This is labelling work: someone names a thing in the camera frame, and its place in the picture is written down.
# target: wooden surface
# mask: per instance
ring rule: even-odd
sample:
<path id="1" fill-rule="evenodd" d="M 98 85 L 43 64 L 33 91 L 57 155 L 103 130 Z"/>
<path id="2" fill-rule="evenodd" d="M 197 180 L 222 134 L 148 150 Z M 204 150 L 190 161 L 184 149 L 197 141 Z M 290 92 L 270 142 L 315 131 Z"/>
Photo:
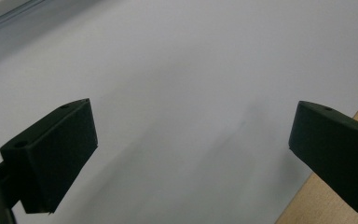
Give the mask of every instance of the wooden surface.
<path id="1" fill-rule="evenodd" d="M 358 214 L 319 176 L 311 174 L 276 223 L 357 224 Z"/>

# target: screw hole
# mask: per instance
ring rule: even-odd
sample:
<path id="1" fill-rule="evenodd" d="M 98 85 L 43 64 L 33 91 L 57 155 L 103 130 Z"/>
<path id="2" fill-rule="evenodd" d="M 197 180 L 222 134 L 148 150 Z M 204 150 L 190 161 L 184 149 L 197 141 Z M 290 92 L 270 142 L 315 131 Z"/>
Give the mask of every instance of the screw hole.
<path id="1" fill-rule="evenodd" d="M 16 145 L 14 145 L 14 147 L 25 147 L 26 145 L 28 145 L 28 141 L 20 141 L 20 142 L 16 143 Z"/>

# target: white table surface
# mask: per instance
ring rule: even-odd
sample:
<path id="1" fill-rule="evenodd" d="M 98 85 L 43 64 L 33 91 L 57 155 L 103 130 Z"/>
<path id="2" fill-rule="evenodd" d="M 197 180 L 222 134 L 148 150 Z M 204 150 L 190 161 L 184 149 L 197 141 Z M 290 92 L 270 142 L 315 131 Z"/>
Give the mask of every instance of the white table surface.
<path id="1" fill-rule="evenodd" d="M 47 0 L 0 27 L 0 146 L 87 97 L 98 149 L 19 224 L 272 223 L 310 173 L 297 101 L 358 109 L 358 1 Z"/>

